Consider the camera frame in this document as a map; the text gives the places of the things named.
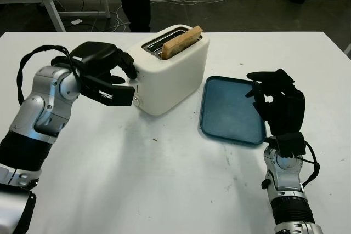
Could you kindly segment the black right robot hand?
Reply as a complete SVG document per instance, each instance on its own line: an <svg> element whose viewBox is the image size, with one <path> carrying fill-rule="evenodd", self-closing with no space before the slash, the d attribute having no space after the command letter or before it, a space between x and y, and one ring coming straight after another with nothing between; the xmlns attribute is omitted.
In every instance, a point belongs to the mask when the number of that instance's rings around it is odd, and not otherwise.
<svg viewBox="0 0 351 234"><path fill-rule="evenodd" d="M305 111L304 94L294 86L294 80L283 70L251 72L253 106L268 122L273 136L300 131Z"/></svg>

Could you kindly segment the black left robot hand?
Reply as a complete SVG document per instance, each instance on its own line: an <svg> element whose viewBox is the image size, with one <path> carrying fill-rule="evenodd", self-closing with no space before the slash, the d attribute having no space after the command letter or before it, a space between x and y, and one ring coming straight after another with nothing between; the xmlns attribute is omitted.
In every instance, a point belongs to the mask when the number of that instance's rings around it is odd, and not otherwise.
<svg viewBox="0 0 351 234"><path fill-rule="evenodd" d="M122 77L110 73L115 67L120 67L129 79L137 77L134 59L111 43L84 42L75 48L70 56L81 59L77 65L82 73L110 84L125 82Z"/></svg>

